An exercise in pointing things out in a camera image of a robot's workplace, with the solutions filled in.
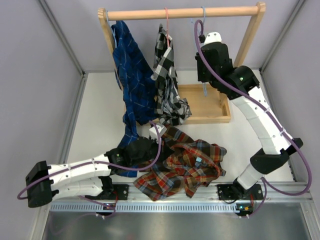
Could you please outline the red brown plaid shirt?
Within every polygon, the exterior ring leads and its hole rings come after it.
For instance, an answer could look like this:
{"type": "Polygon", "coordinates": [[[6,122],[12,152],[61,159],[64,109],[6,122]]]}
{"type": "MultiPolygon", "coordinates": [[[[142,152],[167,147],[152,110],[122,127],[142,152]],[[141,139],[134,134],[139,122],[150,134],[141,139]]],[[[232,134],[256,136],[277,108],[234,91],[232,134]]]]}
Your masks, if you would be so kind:
{"type": "Polygon", "coordinates": [[[202,139],[194,140],[174,126],[162,135],[163,158],[134,181],[134,186],[152,201],[163,200],[184,190],[192,198],[200,186],[207,187],[226,171],[221,163],[227,150],[202,139]]]}

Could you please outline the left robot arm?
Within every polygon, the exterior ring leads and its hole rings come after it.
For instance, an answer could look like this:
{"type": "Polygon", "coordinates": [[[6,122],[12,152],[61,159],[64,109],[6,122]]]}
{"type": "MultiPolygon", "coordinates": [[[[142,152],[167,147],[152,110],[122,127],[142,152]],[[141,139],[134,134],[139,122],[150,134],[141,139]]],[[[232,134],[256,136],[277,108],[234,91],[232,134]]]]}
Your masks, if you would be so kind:
{"type": "Polygon", "coordinates": [[[25,177],[25,199],[29,208],[38,208],[54,200],[73,196],[113,195],[110,176],[123,172],[141,172],[143,163],[150,168],[161,155],[161,138],[139,137],[124,148],[117,147],[96,157],[70,164],[39,161],[25,177]]]}

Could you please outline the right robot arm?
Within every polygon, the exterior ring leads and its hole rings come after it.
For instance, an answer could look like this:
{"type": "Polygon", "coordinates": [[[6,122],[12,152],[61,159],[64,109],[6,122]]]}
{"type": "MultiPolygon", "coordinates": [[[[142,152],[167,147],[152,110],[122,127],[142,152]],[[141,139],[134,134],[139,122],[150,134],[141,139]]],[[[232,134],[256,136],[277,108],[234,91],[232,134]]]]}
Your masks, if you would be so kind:
{"type": "Polygon", "coordinates": [[[212,42],[200,46],[197,43],[196,47],[198,80],[225,94],[245,116],[261,143],[261,149],[250,158],[249,165],[231,187],[233,194],[243,199],[257,181],[282,167],[291,155],[301,156],[303,142],[286,133],[270,109],[253,71],[244,65],[233,66],[226,44],[212,42]]]}

